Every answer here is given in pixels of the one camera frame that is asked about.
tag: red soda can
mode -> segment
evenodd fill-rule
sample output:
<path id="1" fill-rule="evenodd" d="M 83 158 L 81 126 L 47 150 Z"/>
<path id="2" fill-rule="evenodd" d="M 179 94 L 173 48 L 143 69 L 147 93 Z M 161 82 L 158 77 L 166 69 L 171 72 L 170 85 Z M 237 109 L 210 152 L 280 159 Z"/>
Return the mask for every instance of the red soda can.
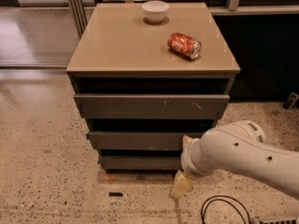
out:
<path id="1" fill-rule="evenodd" d="M 167 45 L 172 50 L 175 50 L 192 60 L 198 57 L 202 49 L 200 41 L 180 33 L 171 34 L 168 38 Z"/>

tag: wooden tabletop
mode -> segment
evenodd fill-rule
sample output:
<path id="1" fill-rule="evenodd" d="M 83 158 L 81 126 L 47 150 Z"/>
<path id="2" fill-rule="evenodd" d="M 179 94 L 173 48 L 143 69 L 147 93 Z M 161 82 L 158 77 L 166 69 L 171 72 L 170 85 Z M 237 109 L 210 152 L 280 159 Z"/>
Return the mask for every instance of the wooden tabletop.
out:
<path id="1" fill-rule="evenodd" d="M 142 4 L 99 4 L 67 67 L 68 74 L 237 74 L 240 68 L 204 3 L 169 3 L 162 23 L 149 24 Z M 171 52 L 183 33 L 202 43 L 194 61 Z"/>

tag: drawer front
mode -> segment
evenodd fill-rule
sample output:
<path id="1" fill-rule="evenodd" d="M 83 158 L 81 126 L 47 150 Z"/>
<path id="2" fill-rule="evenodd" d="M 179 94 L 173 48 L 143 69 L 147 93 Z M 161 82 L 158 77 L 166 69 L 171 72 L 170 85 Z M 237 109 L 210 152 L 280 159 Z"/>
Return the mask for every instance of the drawer front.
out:
<path id="1" fill-rule="evenodd" d="M 220 119 L 229 95 L 74 96 L 85 119 Z"/>
<path id="2" fill-rule="evenodd" d="M 178 170 L 181 169 L 180 157 L 128 157 L 105 156 L 104 169 L 130 170 Z"/>
<path id="3" fill-rule="evenodd" d="M 115 150 L 182 150 L 183 135 L 201 137 L 201 133 L 122 133 L 89 132 L 93 148 Z"/>

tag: concrete floor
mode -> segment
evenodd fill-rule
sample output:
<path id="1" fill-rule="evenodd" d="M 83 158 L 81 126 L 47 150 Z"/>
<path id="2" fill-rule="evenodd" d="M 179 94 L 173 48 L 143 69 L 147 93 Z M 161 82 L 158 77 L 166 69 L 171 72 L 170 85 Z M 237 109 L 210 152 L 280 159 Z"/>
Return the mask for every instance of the concrete floor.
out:
<path id="1" fill-rule="evenodd" d="M 8 9 L 16 13 L 15 21 L 23 22 L 21 29 L 13 26 L 14 22 L 6 26 L 5 18 L 12 19 L 0 9 L 0 26 L 6 26 L 5 29 L 13 26 L 11 33 L 16 38 L 6 44 L 3 41 L 8 41 L 10 30 L 0 29 L 2 63 L 68 63 L 78 42 L 74 27 L 68 31 L 43 21 L 45 10 L 31 17 L 27 12 L 33 11 L 18 15 L 19 10 Z M 49 14 L 64 18 L 64 25 L 68 24 L 71 30 L 70 14 L 56 12 L 50 10 Z M 26 25 L 35 16 L 39 16 L 38 32 Z M 60 44 L 53 27 L 57 33 L 63 30 L 60 36 L 69 35 L 74 40 Z M 46 37 L 41 37 L 49 30 Z M 24 43 L 18 42 L 18 35 L 22 35 Z M 180 200 L 179 220 L 175 204 L 168 198 L 173 183 L 171 173 L 106 174 L 97 165 L 97 153 L 85 138 L 88 129 L 77 111 L 73 94 L 65 71 L 0 70 L 1 224 L 202 223 L 201 205 L 219 194 L 237 198 L 251 217 L 299 217 L 299 201 L 250 178 L 217 171 L 203 177 Z M 287 111 L 282 103 L 230 103 L 219 124 L 240 119 L 259 123 L 269 145 L 299 151 L 298 108 Z M 120 192 L 122 197 L 111 197 L 111 192 Z M 243 223 L 236 211 L 224 203 L 213 203 L 206 220 Z"/>

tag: dresser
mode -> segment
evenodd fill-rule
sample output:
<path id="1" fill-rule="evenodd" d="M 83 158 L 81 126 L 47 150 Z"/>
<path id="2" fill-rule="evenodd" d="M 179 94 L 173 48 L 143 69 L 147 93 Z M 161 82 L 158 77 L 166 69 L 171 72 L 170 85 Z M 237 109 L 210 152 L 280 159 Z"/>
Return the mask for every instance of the dresser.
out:
<path id="1" fill-rule="evenodd" d="M 67 74 L 102 168 L 177 170 L 183 135 L 216 126 L 240 69 L 204 3 L 170 3 L 158 24 L 141 5 L 97 5 Z M 172 51 L 174 32 L 200 40 L 200 58 Z"/>

